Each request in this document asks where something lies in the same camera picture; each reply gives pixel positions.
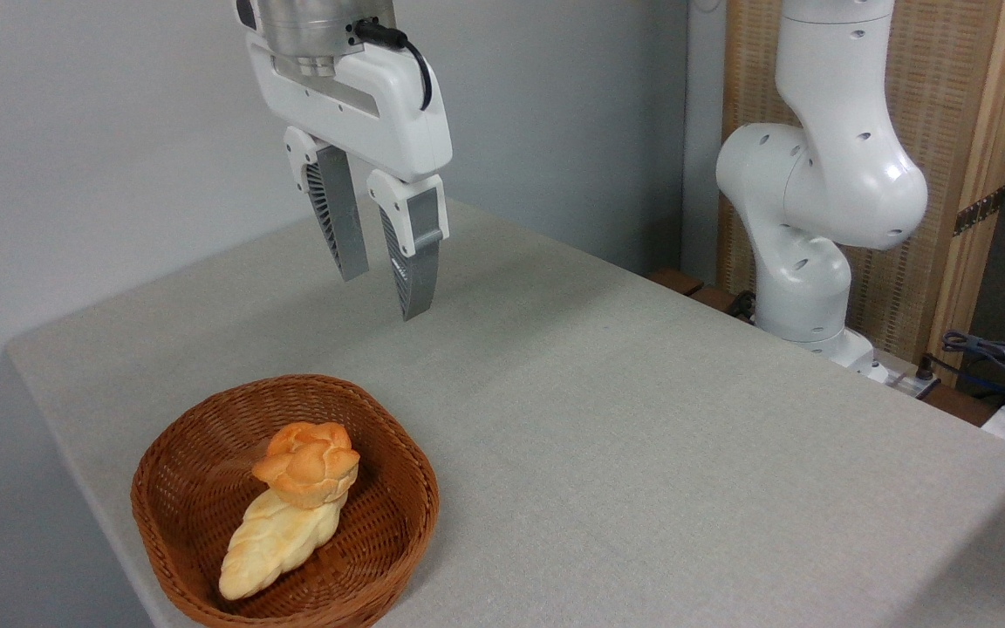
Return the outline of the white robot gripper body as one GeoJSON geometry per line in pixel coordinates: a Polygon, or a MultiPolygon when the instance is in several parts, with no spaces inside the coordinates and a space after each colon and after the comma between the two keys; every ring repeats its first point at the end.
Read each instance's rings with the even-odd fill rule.
{"type": "Polygon", "coordinates": [[[331,77],[319,77],[301,74],[254,32],[246,44],[264,100],[291,126],[406,182],[451,161],[440,92],[422,110],[420,67],[410,53],[366,46],[336,60],[331,77]]]}

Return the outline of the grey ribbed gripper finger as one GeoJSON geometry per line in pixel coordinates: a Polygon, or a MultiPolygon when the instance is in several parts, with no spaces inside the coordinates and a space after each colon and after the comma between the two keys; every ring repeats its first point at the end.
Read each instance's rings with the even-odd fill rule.
{"type": "Polygon", "coordinates": [[[402,317],[407,321],[429,310],[434,301],[440,246],[449,237],[442,179],[434,174],[406,183],[375,168],[367,187],[379,204],[402,317]]]}
{"type": "Polygon", "coordinates": [[[366,243],[346,151],[294,126],[284,132],[284,147],[343,281],[366,273],[366,243]]]}

